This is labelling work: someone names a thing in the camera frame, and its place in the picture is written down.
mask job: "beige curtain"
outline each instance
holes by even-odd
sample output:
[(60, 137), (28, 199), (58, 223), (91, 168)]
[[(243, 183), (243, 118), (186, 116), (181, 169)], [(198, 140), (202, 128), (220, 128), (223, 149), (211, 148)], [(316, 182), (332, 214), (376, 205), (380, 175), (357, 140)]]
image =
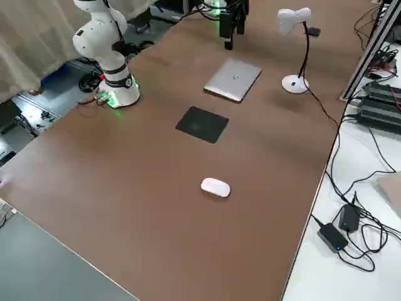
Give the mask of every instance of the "beige curtain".
[[(154, 1), (109, 0), (127, 19)], [(0, 103), (38, 89), (42, 78), (76, 58), (72, 37), (89, 20), (73, 0), (1, 0)]]

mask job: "mouse pad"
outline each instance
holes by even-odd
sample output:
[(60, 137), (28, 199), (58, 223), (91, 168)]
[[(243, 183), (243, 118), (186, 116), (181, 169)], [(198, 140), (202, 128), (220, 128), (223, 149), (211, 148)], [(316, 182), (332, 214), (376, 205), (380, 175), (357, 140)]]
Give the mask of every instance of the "mouse pad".
[(175, 128), (199, 139), (216, 143), (228, 120), (212, 112), (191, 107)]

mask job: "white table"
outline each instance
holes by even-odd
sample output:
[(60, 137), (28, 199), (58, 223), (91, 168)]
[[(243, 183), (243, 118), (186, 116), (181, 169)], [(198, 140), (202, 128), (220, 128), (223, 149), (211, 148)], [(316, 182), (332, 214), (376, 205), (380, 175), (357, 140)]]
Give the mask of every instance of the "white table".
[[(356, 111), (356, 108), (350, 105), (346, 113), (354, 114)], [(397, 171), (401, 171), (401, 135), (372, 130), (386, 160)], [(341, 147), (335, 159), (334, 177), (342, 192), (345, 192), (354, 180), (369, 176), (373, 171), (389, 170), (365, 127), (345, 122), (340, 128), (340, 137)], [(347, 197), (351, 199), (354, 190), (357, 190), (358, 198), (367, 210), (382, 223), (401, 231), (401, 219), (377, 187), (378, 178), (380, 176), (356, 184)], [(313, 215), (327, 223), (342, 206), (343, 202), (325, 176), (318, 191)], [(371, 256), (376, 270), (366, 273), (343, 263), (320, 240), (316, 234), (318, 230), (319, 226), (311, 219), (306, 226), (305, 236), (284, 293), (284, 301), (400, 300), (401, 243), (397, 239), (389, 237), (385, 248), (379, 254)], [(374, 246), (376, 242), (378, 245), (379, 235), (368, 231), (370, 230), (367, 230), (368, 234), (372, 234), (368, 235), (368, 244)], [(363, 246), (360, 232), (356, 234), (355, 241), (358, 246)], [(356, 255), (352, 252), (353, 248), (347, 247), (347, 250)], [(367, 260), (358, 260), (357, 264), (370, 268)]]

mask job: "white mouse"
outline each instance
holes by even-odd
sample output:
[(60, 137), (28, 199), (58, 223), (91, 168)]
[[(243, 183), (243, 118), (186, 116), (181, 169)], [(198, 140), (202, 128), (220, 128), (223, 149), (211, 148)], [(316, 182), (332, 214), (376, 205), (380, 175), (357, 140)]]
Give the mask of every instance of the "white mouse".
[(231, 188), (227, 183), (211, 177), (204, 179), (200, 188), (208, 193), (214, 194), (215, 196), (221, 196), (222, 198), (228, 197), (231, 191)]

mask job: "black power adapter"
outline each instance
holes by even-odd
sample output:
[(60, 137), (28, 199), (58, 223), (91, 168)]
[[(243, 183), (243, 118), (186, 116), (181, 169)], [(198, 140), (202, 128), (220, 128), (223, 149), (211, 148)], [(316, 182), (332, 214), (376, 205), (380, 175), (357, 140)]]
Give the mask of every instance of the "black power adapter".
[(342, 207), (338, 227), (348, 233), (355, 232), (359, 227), (358, 208), (352, 204), (346, 204)]
[(334, 253), (344, 250), (344, 248), (348, 245), (348, 240), (346, 240), (346, 238), (333, 226), (333, 224), (323, 224), (313, 215), (312, 217), (320, 226), (318, 236), (325, 242), (329, 249)]

